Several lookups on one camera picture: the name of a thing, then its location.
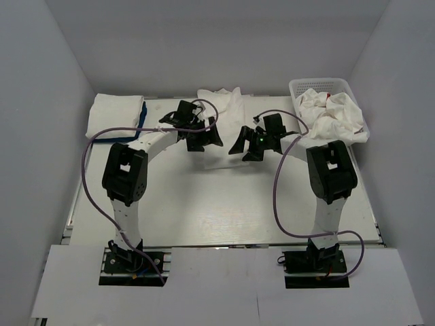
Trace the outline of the white robot print t shirt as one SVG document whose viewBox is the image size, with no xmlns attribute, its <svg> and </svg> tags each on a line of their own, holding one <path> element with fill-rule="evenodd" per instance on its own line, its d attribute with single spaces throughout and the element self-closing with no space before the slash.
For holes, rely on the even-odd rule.
<svg viewBox="0 0 435 326">
<path fill-rule="evenodd" d="M 217 109 L 219 117 L 217 119 L 217 131 L 223 142 L 223 146 L 206 146 L 203 155 L 205 170 L 240 168 L 249 163 L 242 161 L 242 153 L 229 155 L 231 147 L 237 140 L 241 128 L 245 122 L 245 102 L 249 95 L 242 95 L 240 87 L 229 91 L 222 88 L 212 92 L 200 89 L 197 91 L 197 98 L 211 102 Z"/>
</svg>

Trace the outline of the white red print t shirt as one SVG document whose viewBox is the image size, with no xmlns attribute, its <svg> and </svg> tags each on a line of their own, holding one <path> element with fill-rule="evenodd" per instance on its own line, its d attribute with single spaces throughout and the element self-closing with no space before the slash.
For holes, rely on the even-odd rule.
<svg viewBox="0 0 435 326">
<path fill-rule="evenodd" d="M 331 95 L 309 88 L 296 98 L 296 106 L 311 139 L 341 140 L 353 145 L 369 138 L 362 110 L 345 92 Z"/>
</svg>

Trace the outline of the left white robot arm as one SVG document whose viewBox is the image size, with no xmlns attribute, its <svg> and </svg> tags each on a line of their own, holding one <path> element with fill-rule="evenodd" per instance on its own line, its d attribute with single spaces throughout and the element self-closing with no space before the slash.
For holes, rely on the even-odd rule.
<svg viewBox="0 0 435 326">
<path fill-rule="evenodd" d="M 102 186 L 114 211 L 116 235 L 109 248 L 130 271 L 143 265 L 143 240 L 139 231 L 139 201 L 147 187 L 148 164 L 168 147 L 185 141 L 188 151 L 204 151 L 208 145 L 221 147 L 217 129 L 219 113 L 204 117 L 196 111 L 199 100 L 180 101 L 176 111 L 164 115 L 153 129 L 130 143 L 114 143 L 103 173 Z"/>
</svg>

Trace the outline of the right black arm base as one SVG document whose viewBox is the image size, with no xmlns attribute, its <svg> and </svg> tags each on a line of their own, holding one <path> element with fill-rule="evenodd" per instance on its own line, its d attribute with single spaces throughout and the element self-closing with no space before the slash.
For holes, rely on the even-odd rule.
<svg viewBox="0 0 435 326">
<path fill-rule="evenodd" d="M 306 251 L 284 251 L 277 264 L 283 266 L 286 289 L 349 288 L 345 256 L 341 250 L 334 257 L 315 261 Z"/>
</svg>

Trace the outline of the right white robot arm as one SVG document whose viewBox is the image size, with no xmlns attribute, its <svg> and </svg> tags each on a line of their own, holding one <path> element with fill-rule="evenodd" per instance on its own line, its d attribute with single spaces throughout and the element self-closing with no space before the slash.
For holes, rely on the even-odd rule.
<svg viewBox="0 0 435 326">
<path fill-rule="evenodd" d="M 316 141 L 288 131 L 279 113 L 256 116 L 255 128 L 242 126 L 229 154 L 245 153 L 244 162 L 261 162 L 266 150 L 307 163 L 309 183 L 317 198 L 311 234 L 305 236 L 308 265 L 317 271 L 329 266 L 339 252 L 338 229 L 343 207 L 358 178 L 343 141 Z"/>
</svg>

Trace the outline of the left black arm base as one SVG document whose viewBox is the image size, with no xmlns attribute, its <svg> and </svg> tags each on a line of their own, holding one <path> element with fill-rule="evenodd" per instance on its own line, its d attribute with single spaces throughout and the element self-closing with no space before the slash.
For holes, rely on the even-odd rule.
<svg viewBox="0 0 435 326">
<path fill-rule="evenodd" d="M 164 281 L 171 269 L 171 252 L 151 250 L 145 252 L 158 268 Z M 127 267 L 107 247 L 105 248 L 99 277 L 100 286 L 163 287 L 158 273 L 146 258 L 140 258 L 136 267 Z"/>
</svg>

